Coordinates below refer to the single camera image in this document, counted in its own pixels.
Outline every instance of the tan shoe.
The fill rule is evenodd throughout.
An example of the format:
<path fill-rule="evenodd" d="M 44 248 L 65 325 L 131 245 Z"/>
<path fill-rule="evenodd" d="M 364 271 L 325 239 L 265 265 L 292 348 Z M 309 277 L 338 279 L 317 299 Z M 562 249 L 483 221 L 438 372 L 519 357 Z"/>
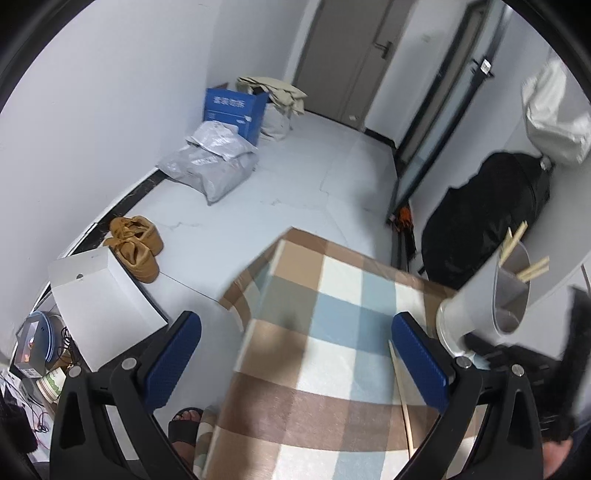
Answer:
<path fill-rule="evenodd" d="M 109 229 L 111 235 L 115 238 L 137 237 L 140 242 L 150 249 L 153 256 L 158 255 L 164 248 L 156 226 L 142 216 L 113 218 L 109 224 Z"/>
<path fill-rule="evenodd" d="M 136 237 L 107 238 L 103 245 L 110 247 L 127 270 L 140 282 L 152 283 L 160 269 L 150 249 Z"/>

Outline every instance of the cable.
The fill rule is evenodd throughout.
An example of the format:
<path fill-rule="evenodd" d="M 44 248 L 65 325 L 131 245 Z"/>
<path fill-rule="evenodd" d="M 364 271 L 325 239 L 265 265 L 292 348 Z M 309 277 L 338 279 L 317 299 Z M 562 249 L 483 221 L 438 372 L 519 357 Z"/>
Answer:
<path fill-rule="evenodd" d="M 43 421 L 42 421 L 43 415 L 47 414 L 47 411 L 45 411 L 45 408 L 43 407 L 43 411 L 41 412 L 41 415 L 37 415 L 37 413 L 35 412 L 35 410 L 31 406 L 31 403 L 22 395 L 20 390 L 17 389 L 14 385 L 12 385 L 8 380 L 6 380 L 6 377 L 4 377 L 4 375 L 0 374 L 0 378 L 2 378 L 2 380 L 4 381 L 5 388 L 10 387 L 10 389 L 19 396 L 20 400 L 22 402 L 24 402 L 24 404 L 27 405 L 27 407 L 29 407 L 31 409 L 31 414 L 33 416 L 33 423 L 35 423 L 35 418 L 37 419 L 37 425 L 34 426 L 34 428 L 32 428 L 32 430 L 34 432 L 39 432 L 39 433 L 49 432 L 49 429 L 43 424 Z"/>
<path fill-rule="evenodd" d="M 45 450 L 49 450 L 49 447 L 47 447 L 47 446 L 45 445 L 45 443 L 43 443 L 43 442 L 42 442 L 42 441 L 39 439 L 39 437 L 37 436 L 37 432 L 35 432 L 35 438 L 37 439 L 37 443 L 39 443 L 39 444 L 40 444 L 40 445 L 41 445 L 41 446 L 42 446 L 42 447 L 43 447 Z"/>
<path fill-rule="evenodd" d="M 37 405 L 37 407 L 39 408 L 45 408 L 45 405 L 43 405 L 43 403 L 39 402 L 35 397 L 33 397 L 32 395 L 29 395 L 27 392 L 27 398 L 29 399 L 29 401 L 31 403 L 34 403 L 35 405 Z"/>
<path fill-rule="evenodd" d="M 68 353 L 70 357 L 70 365 L 77 365 L 79 360 L 74 353 L 74 339 L 72 338 L 68 327 L 64 327 L 61 329 L 61 345 L 57 348 L 57 357 L 58 360 L 64 360 L 64 356 Z"/>

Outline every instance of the tiled floor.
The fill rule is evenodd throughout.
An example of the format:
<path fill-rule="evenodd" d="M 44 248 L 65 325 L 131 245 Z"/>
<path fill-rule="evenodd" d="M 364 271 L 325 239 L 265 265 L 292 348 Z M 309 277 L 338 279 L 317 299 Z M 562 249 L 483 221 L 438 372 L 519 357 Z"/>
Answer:
<path fill-rule="evenodd" d="M 128 214 L 152 220 L 164 240 L 161 272 L 213 299 L 291 226 L 389 264 L 384 226 L 396 179 L 386 145 L 305 114 L 283 141 L 259 142 L 252 176 L 219 203 L 165 180 Z M 158 287 L 149 288 L 158 297 Z"/>

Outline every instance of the cardboard box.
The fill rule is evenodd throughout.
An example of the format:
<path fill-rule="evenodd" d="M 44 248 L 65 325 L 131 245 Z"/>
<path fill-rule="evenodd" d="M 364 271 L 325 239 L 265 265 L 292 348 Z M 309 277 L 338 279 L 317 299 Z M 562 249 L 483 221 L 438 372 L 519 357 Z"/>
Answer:
<path fill-rule="evenodd" d="M 256 145 L 261 133 L 262 118 L 269 93 L 258 95 L 233 92 L 218 88 L 207 89 L 203 120 L 217 120 L 224 124 L 236 125 L 238 134 Z"/>
<path fill-rule="evenodd" d="M 93 372 L 168 323 L 109 247 L 56 260 L 49 279 L 61 317 Z"/>

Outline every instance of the black baseboard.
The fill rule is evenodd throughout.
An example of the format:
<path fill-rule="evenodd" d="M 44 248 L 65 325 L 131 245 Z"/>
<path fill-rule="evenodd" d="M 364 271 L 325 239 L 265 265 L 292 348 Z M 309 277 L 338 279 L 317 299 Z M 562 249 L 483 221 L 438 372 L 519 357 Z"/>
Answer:
<path fill-rule="evenodd" d="M 129 212 L 136 203 L 144 198 L 156 185 L 162 182 L 168 176 L 161 170 L 156 170 L 152 175 L 146 178 L 136 188 L 131 190 L 125 197 L 123 197 L 117 205 L 109 210 L 106 215 L 99 220 L 95 227 L 88 232 L 86 237 L 80 242 L 80 245 L 72 252 L 73 255 L 87 250 L 92 250 L 101 245 L 105 239 L 105 235 L 109 233 L 109 224 L 111 220 L 116 217 L 123 217 Z"/>
<path fill-rule="evenodd" d="M 392 148 L 393 151 L 396 150 L 396 144 L 394 143 L 394 140 L 392 140 L 391 138 L 385 137 L 382 134 L 379 134 L 376 131 L 371 130 L 369 128 L 366 128 L 363 133 L 368 137 L 374 138 L 378 142 L 382 142 L 383 144 L 389 146 L 390 148 Z"/>

